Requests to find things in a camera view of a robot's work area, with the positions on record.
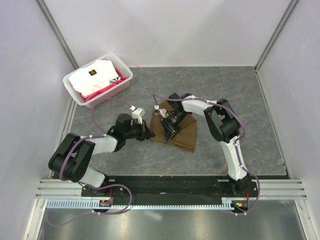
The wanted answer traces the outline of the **brown cloth napkin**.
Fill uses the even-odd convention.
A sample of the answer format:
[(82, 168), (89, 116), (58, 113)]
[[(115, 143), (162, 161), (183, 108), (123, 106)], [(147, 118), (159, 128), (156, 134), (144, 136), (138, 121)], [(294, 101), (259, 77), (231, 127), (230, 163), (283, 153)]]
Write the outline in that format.
[[(186, 112), (183, 110), (182, 104), (177, 101), (163, 101), (158, 103), (161, 109), (166, 109), (167, 112)], [(161, 144), (168, 144), (178, 149), (195, 152), (196, 140), (197, 140), (197, 120), (192, 116), (191, 113), (186, 112), (186, 117), (179, 124), (181, 127), (180, 131), (167, 143), (164, 140), (164, 128), (162, 126), (161, 115), (155, 115), (155, 110), (150, 120), (150, 130), (155, 134), (151, 140)]]

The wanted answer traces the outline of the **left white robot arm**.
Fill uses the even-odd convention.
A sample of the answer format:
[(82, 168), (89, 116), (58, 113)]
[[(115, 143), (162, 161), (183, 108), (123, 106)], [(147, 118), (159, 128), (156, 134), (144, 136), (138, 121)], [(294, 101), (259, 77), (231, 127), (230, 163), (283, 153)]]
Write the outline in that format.
[(105, 181), (107, 176), (104, 173), (89, 166), (92, 156), (117, 152), (130, 139), (143, 142), (154, 136), (145, 120), (122, 113), (103, 135), (68, 133), (50, 158), (48, 168), (62, 181), (89, 185), (95, 194), (104, 197), (109, 193), (110, 185)]

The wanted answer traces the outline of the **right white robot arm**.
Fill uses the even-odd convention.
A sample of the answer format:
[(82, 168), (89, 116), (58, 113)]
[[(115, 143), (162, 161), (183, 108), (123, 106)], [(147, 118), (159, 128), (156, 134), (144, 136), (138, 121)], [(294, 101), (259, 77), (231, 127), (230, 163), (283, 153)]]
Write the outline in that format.
[(242, 196), (247, 191), (243, 181), (248, 175), (244, 170), (239, 138), (240, 128), (238, 117), (226, 99), (210, 101), (186, 93), (182, 96), (173, 93), (166, 99), (173, 108), (171, 112), (158, 110), (164, 132), (164, 142), (169, 142), (180, 131), (180, 123), (190, 114), (197, 114), (205, 118), (212, 137), (222, 147), (227, 163), (228, 176), (233, 180), (229, 184), (229, 191), (235, 197)]

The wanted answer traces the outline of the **white plastic basket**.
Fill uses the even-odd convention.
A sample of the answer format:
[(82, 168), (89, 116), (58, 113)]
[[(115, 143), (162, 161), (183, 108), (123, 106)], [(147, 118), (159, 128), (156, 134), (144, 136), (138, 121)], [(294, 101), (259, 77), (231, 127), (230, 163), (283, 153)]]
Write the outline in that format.
[(64, 87), (80, 105), (89, 109), (127, 88), (133, 73), (115, 54), (107, 53), (66, 75)]

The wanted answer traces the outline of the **pink cloth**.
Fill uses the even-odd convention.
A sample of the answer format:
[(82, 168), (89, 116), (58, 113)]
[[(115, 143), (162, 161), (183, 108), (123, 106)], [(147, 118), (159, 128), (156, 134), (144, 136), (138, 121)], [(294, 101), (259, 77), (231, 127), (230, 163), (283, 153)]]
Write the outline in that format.
[(83, 95), (81, 95), (82, 99), (84, 102), (88, 102), (89, 100), (101, 95), (102, 93), (110, 90), (110, 89), (113, 89), (115, 86), (117, 86), (118, 84), (122, 83), (123, 81), (127, 80), (128, 77), (125, 77), (123, 76), (123, 74), (119, 71), (118, 68), (115, 68), (115, 71), (116, 73), (118, 74), (118, 77), (110, 80), (110, 84), (94, 93), (92, 93), (91, 95), (87, 96), (87, 97), (84, 97)]

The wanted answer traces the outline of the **white folded cloth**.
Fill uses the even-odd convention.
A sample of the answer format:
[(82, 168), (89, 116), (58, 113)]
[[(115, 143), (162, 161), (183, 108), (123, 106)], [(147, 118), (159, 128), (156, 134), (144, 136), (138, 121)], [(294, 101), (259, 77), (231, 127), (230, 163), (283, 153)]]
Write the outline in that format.
[(118, 76), (110, 60), (96, 60), (87, 67), (79, 68), (68, 77), (68, 80), (74, 90), (84, 97), (88, 97), (108, 86), (110, 80)]

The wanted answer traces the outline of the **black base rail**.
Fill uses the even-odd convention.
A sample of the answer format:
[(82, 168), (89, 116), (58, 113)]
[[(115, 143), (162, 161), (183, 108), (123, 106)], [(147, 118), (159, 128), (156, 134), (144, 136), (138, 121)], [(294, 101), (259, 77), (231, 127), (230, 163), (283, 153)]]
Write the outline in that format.
[(171, 201), (173, 199), (187, 200), (192, 196), (196, 198), (232, 198), (232, 197), (256, 197), (258, 194), (257, 183), (252, 178), (235, 181), (228, 176), (213, 175), (175, 175), (175, 176), (152, 176), (152, 175), (118, 175), (107, 176), (101, 186), (115, 185), (111, 190), (90, 189), (82, 191), (83, 197), (103, 196), (111, 194), (117, 201), (128, 198), (129, 188), (132, 200), (137, 204), (144, 202)]

